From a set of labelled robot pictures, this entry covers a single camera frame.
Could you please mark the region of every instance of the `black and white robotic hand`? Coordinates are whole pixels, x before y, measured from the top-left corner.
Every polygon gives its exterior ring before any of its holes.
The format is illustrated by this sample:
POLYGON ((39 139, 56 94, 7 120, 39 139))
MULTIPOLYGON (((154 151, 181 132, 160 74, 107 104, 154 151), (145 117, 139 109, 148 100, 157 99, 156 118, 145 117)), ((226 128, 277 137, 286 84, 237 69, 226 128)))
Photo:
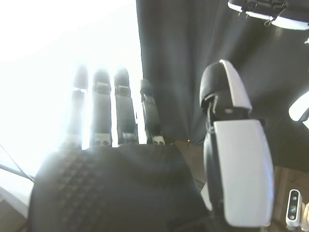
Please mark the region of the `black and white robotic hand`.
POLYGON ((207 117, 206 206, 232 227, 268 224, 274 202, 271 155, 260 121, 249 119, 252 106, 230 62, 220 60, 204 71, 200 106, 207 117))
POLYGON ((307 0, 229 0, 228 6, 240 12, 240 16, 265 20, 265 26, 272 24, 285 29, 309 29, 307 0))

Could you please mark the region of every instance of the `black wire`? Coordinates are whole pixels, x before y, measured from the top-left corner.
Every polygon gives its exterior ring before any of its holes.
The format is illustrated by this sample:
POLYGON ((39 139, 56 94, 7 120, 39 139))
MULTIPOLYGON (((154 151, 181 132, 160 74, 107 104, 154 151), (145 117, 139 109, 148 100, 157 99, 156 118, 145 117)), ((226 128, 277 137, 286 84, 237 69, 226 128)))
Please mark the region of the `black wire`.
POLYGON ((25 173, 21 167, 19 167, 19 165, 14 161, 14 159, 12 158, 12 156, 10 155, 10 153, 0 144, 0 147, 2 148, 2 150, 10 157, 10 159, 13 161, 13 163, 17 166, 17 168, 29 179, 34 183, 34 179, 28 175, 27 173, 25 173))

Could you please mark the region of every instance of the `black fabric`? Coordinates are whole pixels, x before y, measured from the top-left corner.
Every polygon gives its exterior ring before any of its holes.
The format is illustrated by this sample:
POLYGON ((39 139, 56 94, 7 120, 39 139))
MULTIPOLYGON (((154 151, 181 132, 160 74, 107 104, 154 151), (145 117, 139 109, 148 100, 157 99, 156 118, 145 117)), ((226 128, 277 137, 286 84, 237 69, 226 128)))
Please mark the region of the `black fabric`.
POLYGON ((165 232, 206 215, 176 146, 123 145, 51 154, 28 221, 32 232, 165 232))
POLYGON ((153 84, 162 132, 203 144, 200 80, 208 65, 227 59, 244 82, 252 117, 266 122, 274 164, 308 171, 309 130, 288 109, 309 90, 309 32, 241 20, 227 2, 137 0, 143 76, 153 84))

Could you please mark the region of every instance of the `camera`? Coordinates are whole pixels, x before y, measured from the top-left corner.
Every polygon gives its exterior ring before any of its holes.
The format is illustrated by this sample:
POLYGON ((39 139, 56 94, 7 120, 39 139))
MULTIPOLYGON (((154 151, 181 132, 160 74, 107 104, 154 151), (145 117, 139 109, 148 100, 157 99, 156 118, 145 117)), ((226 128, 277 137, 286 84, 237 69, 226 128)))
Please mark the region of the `camera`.
POLYGON ((288 226, 299 226, 302 202, 303 199, 300 192, 296 189, 292 189, 289 194, 288 207, 285 216, 285 222, 288 226))

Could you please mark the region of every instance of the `wooden floor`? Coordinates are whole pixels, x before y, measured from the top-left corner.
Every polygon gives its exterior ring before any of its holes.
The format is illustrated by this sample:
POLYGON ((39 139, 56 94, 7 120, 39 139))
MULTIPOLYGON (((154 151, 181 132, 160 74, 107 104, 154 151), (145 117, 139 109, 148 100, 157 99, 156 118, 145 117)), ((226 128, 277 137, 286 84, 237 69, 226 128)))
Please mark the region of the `wooden floor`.
POLYGON ((26 219, 0 196, 0 232, 27 232, 26 219))

